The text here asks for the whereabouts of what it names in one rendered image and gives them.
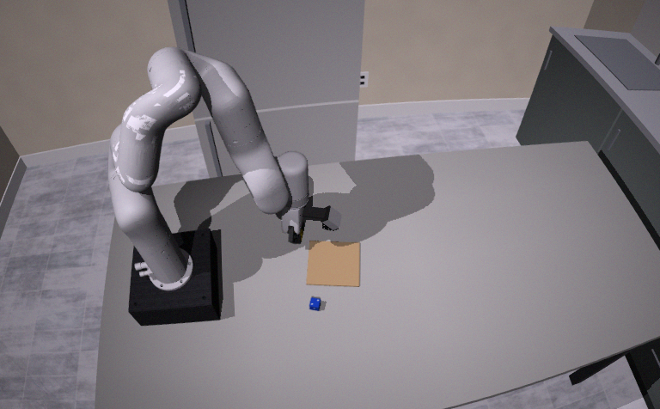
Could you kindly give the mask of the tan flat square mat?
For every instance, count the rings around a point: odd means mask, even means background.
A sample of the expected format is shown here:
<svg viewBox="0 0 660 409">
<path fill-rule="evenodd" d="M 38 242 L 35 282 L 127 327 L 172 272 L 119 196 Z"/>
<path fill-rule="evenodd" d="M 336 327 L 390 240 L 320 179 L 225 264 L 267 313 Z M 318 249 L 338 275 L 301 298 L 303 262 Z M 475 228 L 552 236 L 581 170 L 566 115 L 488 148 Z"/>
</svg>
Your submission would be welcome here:
<svg viewBox="0 0 660 409">
<path fill-rule="evenodd" d="M 360 242 L 309 241 L 306 285 L 359 287 Z"/>
</svg>

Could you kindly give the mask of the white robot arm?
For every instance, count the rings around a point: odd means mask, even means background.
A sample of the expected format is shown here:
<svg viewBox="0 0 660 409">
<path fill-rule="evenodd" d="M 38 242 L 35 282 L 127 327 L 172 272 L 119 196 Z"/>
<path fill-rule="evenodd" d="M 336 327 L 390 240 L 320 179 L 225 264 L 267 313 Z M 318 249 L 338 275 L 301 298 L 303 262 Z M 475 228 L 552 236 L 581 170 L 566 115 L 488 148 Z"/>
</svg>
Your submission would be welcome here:
<svg viewBox="0 0 660 409">
<path fill-rule="evenodd" d="M 152 90 L 125 110 L 110 138 L 108 184 L 117 223 L 147 262 L 135 264 L 137 271 L 147 268 L 140 277 L 149 275 L 158 289 L 177 290 L 191 278 L 193 260 L 179 248 L 151 188 L 170 125 L 191 113 L 202 95 L 247 189 L 266 214 L 307 203 L 308 161 L 297 151 L 273 155 L 248 88 L 230 65 L 165 47 L 150 58 L 147 72 Z"/>
</svg>

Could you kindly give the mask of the blue die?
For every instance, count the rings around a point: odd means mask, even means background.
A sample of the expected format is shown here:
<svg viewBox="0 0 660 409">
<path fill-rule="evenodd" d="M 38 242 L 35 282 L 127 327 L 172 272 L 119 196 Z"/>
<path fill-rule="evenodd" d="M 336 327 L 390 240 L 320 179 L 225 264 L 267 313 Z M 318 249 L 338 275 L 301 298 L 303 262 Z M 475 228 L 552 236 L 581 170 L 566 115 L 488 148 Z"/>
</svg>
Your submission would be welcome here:
<svg viewBox="0 0 660 409">
<path fill-rule="evenodd" d="M 309 309 L 319 311 L 321 306 L 321 299 L 311 297 Z"/>
</svg>

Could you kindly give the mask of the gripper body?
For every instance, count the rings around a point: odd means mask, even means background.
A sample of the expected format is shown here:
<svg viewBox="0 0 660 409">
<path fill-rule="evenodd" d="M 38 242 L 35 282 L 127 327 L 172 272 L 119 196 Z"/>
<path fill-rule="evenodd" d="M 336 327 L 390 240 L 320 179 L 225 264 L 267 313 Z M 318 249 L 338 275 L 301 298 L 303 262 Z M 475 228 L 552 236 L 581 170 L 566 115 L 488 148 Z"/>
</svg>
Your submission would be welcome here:
<svg viewBox="0 0 660 409">
<path fill-rule="evenodd" d="M 304 204 L 304 206 L 306 206 L 306 204 Z M 285 206 L 284 209 L 282 209 L 282 231 L 284 233 L 287 233 L 289 227 L 293 226 L 294 231 L 298 235 L 300 234 L 304 219 L 303 217 L 304 206 L 297 208 L 289 208 Z"/>
</svg>

